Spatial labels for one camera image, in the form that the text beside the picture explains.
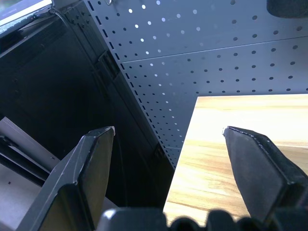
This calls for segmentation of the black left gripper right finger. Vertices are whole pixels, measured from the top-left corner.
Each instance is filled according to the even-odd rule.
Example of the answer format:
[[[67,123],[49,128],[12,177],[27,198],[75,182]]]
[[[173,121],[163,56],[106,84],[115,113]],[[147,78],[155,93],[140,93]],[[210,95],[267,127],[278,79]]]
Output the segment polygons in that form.
[[[277,208],[308,208],[308,175],[265,135],[223,132],[236,185],[251,217],[268,223]]]

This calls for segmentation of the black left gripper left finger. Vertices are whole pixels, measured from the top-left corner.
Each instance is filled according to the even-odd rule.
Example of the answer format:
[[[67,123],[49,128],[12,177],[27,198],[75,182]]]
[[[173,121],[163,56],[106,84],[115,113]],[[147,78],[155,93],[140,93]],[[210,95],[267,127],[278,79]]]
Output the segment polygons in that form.
[[[16,231],[94,231],[103,212],[115,129],[92,130],[56,165]]]

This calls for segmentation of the grey perforated metal panel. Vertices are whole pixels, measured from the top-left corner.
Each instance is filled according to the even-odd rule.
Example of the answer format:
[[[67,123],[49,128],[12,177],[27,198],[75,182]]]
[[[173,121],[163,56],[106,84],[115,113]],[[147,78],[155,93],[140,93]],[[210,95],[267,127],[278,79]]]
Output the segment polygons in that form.
[[[267,0],[84,0],[177,165],[199,96],[308,93],[308,17]]]

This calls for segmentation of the computer monitor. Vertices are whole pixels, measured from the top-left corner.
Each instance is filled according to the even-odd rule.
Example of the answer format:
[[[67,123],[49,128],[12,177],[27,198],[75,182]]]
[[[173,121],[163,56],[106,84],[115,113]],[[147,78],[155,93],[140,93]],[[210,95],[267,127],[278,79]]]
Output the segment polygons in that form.
[[[0,0],[0,34],[52,4],[52,0]]]

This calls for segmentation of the grey aluminium frame rail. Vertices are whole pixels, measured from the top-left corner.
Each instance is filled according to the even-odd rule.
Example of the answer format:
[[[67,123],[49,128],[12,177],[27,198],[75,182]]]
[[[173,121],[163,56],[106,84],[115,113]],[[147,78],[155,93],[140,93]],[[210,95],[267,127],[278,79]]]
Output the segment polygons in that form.
[[[43,186],[60,159],[0,114],[0,164]]]

